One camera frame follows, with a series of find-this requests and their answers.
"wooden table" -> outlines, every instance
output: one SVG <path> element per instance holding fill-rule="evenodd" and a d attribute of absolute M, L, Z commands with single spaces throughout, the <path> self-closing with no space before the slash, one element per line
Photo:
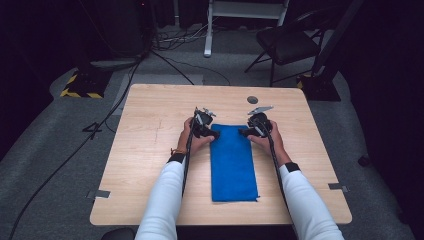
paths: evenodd
<path fill-rule="evenodd" d="M 255 96 L 252 105 L 247 97 Z M 183 122 L 195 107 L 213 111 L 213 123 L 246 124 L 247 112 L 273 105 L 266 112 L 278 123 L 285 147 L 293 161 L 326 202 L 337 223 L 352 219 L 321 136 L 299 89 L 148 85 L 135 84 L 129 92 L 99 190 L 109 198 L 97 198 L 91 213 L 94 225 L 138 225 L 150 190 L 175 148 Z M 213 203 L 209 146 L 190 159 L 178 225 L 291 224 L 269 156 L 252 145 L 257 202 Z"/>

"person's right hand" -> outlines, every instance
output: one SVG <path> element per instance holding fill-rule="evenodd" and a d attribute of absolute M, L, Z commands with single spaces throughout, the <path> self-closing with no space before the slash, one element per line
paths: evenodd
<path fill-rule="evenodd" d="M 278 167 L 281 167 L 284 164 L 291 162 L 291 159 L 287 154 L 286 150 L 284 149 L 283 139 L 281 137 L 280 132 L 278 131 L 277 123 L 272 120 L 270 120 L 270 122 L 272 125 L 271 137 L 274 141 L 275 155 L 277 157 Z M 272 156 L 268 138 L 261 138 L 254 135 L 249 135 L 247 136 L 247 139 L 258 144 L 268 155 Z"/>
<path fill-rule="evenodd" d="M 178 139 L 177 149 L 182 152 L 186 152 L 187 150 L 186 146 L 187 146 L 188 137 L 190 135 L 190 123 L 192 119 L 193 117 L 189 117 L 187 120 L 185 120 L 184 129 L 180 134 L 180 138 Z M 200 136 L 200 138 L 193 136 L 192 142 L 191 142 L 190 154 L 193 156 L 197 151 L 199 151 L 199 149 L 203 145 L 205 145 L 206 143 L 210 143 L 213 140 L 215 140 L 214 136 L 207 136 L 207 137 Z"/>

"black wristband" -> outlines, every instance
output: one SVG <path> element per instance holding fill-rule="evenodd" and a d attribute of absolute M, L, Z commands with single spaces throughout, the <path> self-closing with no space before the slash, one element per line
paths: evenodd
<path fill-rule="evenodd" d="M 289 173 L 294 171 L 300 171 L 299 165 L 294 162 L 289 162 L 284 165 L 286 165 L 287 171 L 289 171 Z"/>
<path fill-rule="evenodd" d="M 179 162 L 179 163 L 183 163 L 183 160 L 185 158 L 185 154 L 184 153 L 174 153 L 172 154 L 172 156 L 169 158 L 168 162 Z"/>

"blue cloth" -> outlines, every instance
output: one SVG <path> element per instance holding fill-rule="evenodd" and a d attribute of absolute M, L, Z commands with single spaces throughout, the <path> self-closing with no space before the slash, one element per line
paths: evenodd
<path fill-rule="evenodd" d="M 213 124 L 220 137 L 210 144 L 212 201 L 256 201 L 258 187 L 250 141 L 239 134 L 245 125 Z"/>

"yellow and black tape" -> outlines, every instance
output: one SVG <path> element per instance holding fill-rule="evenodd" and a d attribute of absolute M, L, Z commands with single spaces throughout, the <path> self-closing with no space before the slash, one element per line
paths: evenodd
<path fill-rule="evenodd" d="M 104 98 L 104 91 L 108 84 L 108 81 L 99 81 L 103 84 L 89 84 L 84 77 L 78 75 L 78 71 L 75 71 L 72 77 L 69 79 L 65 88 L 61 92 L 61 97 L 85 97 L 85 98 Z"/>
<path fill-rule="evenodd" d="M 302 81 L 298 81 L 297 82 L 297 88 L 299 88 L 299 89 L 302 89 L 303 88 L 303 84 L 302 84 Z"/>

